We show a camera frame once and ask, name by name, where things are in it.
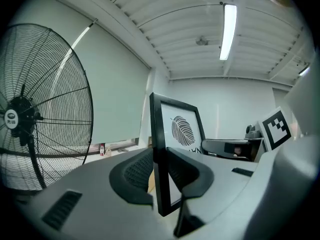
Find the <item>smoke detector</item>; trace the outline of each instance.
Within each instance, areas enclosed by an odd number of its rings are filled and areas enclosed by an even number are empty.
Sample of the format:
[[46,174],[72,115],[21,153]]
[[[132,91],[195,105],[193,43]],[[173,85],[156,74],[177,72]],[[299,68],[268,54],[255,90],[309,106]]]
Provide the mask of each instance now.
[[208,45],[208,40],[202,35],[200,37],[198,37],[196,40],[195,40],[195,43],[198,45],[198,46],[207,46]]

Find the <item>vent slot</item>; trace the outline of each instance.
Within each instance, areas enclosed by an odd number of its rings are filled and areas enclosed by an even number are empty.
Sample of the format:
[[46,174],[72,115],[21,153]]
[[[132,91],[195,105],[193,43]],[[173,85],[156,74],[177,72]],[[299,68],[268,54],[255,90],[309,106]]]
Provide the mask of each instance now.
[[52,228],[60,230],[81,196],[82,193],[68,190],[43,216],[42,220]]

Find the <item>bottle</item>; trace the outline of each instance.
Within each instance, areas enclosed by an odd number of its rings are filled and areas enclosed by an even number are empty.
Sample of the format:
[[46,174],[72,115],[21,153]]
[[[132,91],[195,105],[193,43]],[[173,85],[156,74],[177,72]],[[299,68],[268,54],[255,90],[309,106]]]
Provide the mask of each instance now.
[[108,146],[108,148],[105,151],[106,157],[107,158],[111,157],[111,153],[112,153],[111,148],[110,148],[110,146]]
[[100,156],[103,156],[104,153],[105,153],[105,147],[104,147],[103,144],[101,144],[101,146],[100,146]]

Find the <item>standing fan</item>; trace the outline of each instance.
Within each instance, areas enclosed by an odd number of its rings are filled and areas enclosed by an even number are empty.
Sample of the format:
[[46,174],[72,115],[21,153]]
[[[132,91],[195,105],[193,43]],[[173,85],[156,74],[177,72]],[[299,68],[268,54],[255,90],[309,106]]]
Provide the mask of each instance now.
[[0,45],[0,164],[3,184],[41,190],[87,157],[93,102],[70,45],[36,24],[9,27]]

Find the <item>fan logo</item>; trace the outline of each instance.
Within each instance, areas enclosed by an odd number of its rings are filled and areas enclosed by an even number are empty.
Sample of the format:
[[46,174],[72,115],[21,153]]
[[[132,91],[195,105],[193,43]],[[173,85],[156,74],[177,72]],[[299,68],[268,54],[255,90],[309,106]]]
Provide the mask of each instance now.
[[15,116],[15,114],[14,113],[9,113],[8,114],[8,118],[10,118],[10,119],[14,119],[16,116]]
[[190,146],[196,141],[194,137],[194,133],[190,127],[190,124],[183,117],[179,115],[172,120],[171,130],[172,130],[172,136],[182,146]]
[[4,122],[6,127],[9,129],[14,129],[18,125],[18,114],[13,109],[8,109],[4,114]]

